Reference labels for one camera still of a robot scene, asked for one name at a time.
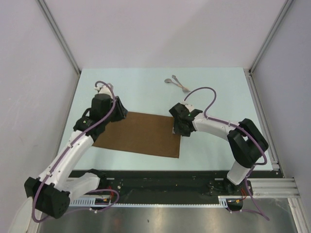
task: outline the light blue table surface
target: light blue table surface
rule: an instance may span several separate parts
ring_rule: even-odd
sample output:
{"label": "light blue table surface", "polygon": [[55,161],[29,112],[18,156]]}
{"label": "light blue table surface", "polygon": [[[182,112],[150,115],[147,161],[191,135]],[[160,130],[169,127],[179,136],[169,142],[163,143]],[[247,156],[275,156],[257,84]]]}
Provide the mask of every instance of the light blue table surface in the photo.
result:
{"label": "light blue table surface", "polygon": [[[169,110],[186,96],[181,88],[164,83],[176,75],[179,81],[193,90],[210,86],[217,99],[208,114],[225,120],[249,118],[260,128],[259,120],[242,68],[111,68],[84,69],[72,103],[61,148],[67,143],[72,127],[96,94],[94,84],[101,80],[114,86],[124,107],[131,112],[170,116]],[[213,100],[209,90],[195,92],[187,100],[204,110]],[[182,137],[179,159],[137,154],[91,147],[75,169],[105,170],[229,170],[234,158],[229,143],[208,133],[193,132]],[[270,159],[256,170],[272,170]]]}

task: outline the cardboard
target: cardboard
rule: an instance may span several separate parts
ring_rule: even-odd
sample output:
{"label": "cardboard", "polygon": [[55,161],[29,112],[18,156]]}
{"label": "cardboard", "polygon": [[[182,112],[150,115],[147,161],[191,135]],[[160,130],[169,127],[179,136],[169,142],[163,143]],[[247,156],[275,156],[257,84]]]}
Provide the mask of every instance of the cardboard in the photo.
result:
{"label": "cardboard", "polygon": [[109,123],[95,147],[179,158],[180,135],[173,134],[173,117],[129,112]]}

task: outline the gray wall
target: gray wall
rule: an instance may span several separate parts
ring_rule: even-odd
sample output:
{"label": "gray wall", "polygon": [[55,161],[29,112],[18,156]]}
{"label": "gray wall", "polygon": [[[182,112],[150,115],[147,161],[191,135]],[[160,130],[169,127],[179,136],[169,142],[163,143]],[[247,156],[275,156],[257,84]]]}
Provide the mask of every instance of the gray wall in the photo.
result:
{"label": "gray wall", "polygon": [[83,68],[248,68],[285,0],[46,2]]}
{"label": "gray wall", "polygon": [[281,165],[295,177],[311,216],[311,1],[297,0],[259,66],[255,82]]}
{"label": "gray wall", "polygon": [[77,76],[35,0],[0,7],[0,232],[51,162]]}

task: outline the purple cable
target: purple cable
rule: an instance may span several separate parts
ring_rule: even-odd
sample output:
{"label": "purple cable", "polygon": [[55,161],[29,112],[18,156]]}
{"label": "purple cable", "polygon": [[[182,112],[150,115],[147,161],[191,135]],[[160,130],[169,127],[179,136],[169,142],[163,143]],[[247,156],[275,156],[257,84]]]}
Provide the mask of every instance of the purple cable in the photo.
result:
{"label": "purple cable", "polygon": [[[98,121],[98,122],[95,123],[94,125],[90,126],[90,127],[87,128],[86,130],[84,130],[82,133],[80,133],[80,134],[70,143],[71,146],[73,146],[73,144],[74,144],[77,140],[79,140],[79,138],[82,137],[86,132],[90,131],[91,129],[93,129],[93,128],[95,128],[96,126],[98,126],[99,124],[101,124],[104,120],[106,120],[106,119],[110,116],[110,114],[113,112],[113,110],[114,110],[114,108],[115,108],[115,106],[116,106],[116,97],[115,97],[115,95],[114,95],[114,93],[113,93],[112,88],[111,88],[108,84],[106,84],[106,83],[104,83],[104,82],[102,82],[102,81],[97,81],[97,82],[95,83],[95,87],[97,87],[97,84],[99,84],[99,83],[102,83],[103,85],[105,85],[105,86],[109,89],[109,91],[111,92],[112,101],[113,101],[113,103],[112,103],[112,108],[110,109],[110,111],[109,111],[100,121]],[[67,152],[69,151],[70,148],[71,148],[71,147],[67,147],[67,148],[64,150],[64,152],[61,154],[61,156],[58,158],[58,160],[55,162],[55,164],[54,164],[54,165],[52,166],[52,168],[50,169],[50,171],[49,171],[50,174],[52,174],[52,173],[54,172],[55,168],[58,166],[58,164],[59,164],[60,161],[64,158],[64,156],[67,154]],[[32,209],[31,215],[32,215],[33,221],[36,222],[36,223],[43,222],[44,220],[46,220],[46,219],[49,217],[49,216],[45,216],[43,219],[37,219],[37,218],[35,217],[35,205],[36,205],[36,203],[37,203],[37,201],[38,201],[38,196],[39,196],[39,194],[40,194],[40,192],[41,192],[41,189],[42,189],[43,185],[45,184],[45,182],[46,182],[47,179],[49,178],[49,176],[50,176],[50,175],[46,175],[46,177],[45,177],[45,178],[43,179],[43,181],[41,182],[41,184],[40,184],[40,186],[39,186],[39,188],[38,188],[38,190],[37,190],[37,192],[36,192],[36,194],[35,194],[34,201],[33,201],[33,209]]]}
{"label": "purple cable", "polygon": [[214,104],[214,102],[216,101],[216,97],[217,97],[217,93],[216,93],[216,91],[215,91],[213,88],[208,87],[208,86],[199,87],[199,88],[197,88],[197,89],[191,91],[191,92],[185,97],[184,101],[186,101],[186,99],[187,99],[193,92],[196,92],[196,91],[202,90],[202,89],[208,89],[208,90],[211,90],[211,91],[214,92],[214,99],[213,99],[213,101],[209,104],[209,106],[207,106],[207,108],[206,108],[205,111],[204,111],[204,116],[206,117],[206,112],[207,112],[208,109]]}
{"label": "purple cable", "polygon": [[[235,125],[235,124],[232,124],[228,121],[225,121],[225,120],[220,120],[220,119],[217,119],[217,118],[213,118],[213,117],[208,117],[207,116],[207,110],[213,105],[213,103],[215,102],[216,100],[216,91],[211,88],[211,87],[200,87],[200,88],[197,88],[193,91],[191,91],[184,99],[184,101],[186,101],[186,99],[193,93],[193,92],[196,92],[198,90],[201,90],[201,89],[209,89],[209,90],[212,90],[214,92],[214,99],[213,101],[211,102],[211,104],[209,104],[209,106],[205,109],[204,111],[204,116],[206,119],[209,119],[209,120],[213,120],[213,121],[216,121],[216,122],[219,122],[219,123],[222,123],[222,124],[225,124],[225,125],[229,125],[229,126],[233,126],[235,128],[237,128],[238,130],[242,131],[249,139],[251,139],[251,141],[255,144],[255,146],[259,149],[263,159],[264,159],[264,162],[263,163],[255,163],[254,166],[249,170],[249,172],[246,174],[245,176],[245,179],[244,179],[244,183],[245,183],[245,186],[248,187],[248,184],[247,184],[247,178],[249,177],[249,175],[252,173],[252,171],[254,170],[255,166],[256,165],[266,165],[268,163],[268,160],[267,160],[267,156],[264,154],[264,151],[262,150],[262,148],[260,147],[260,145],[256,142],[256,140],[245,130],[243,129],[242,127],[240,127],[239,125]],[[253,195],[251,194],[251,192],[249,191],[249,189],[247,188],[247,192],[248,192],[248,195],[251,197],[254,205],[256,206],[256,208],[259,210],[258,211],[255,211],[255,210],[241,210],[241,211],[231,211],[229,209],[229,207],[227,208],[227,210],[229,210],[231,213],[240,213],[240,212],[251,212],[251,213],[256,213],[256,214],[259,214],[261,216],[263,216],[267,221],[269,221],[269,217],[266,216],[264,214],[264,212],[260,209],[260,207],[257,205]]]}

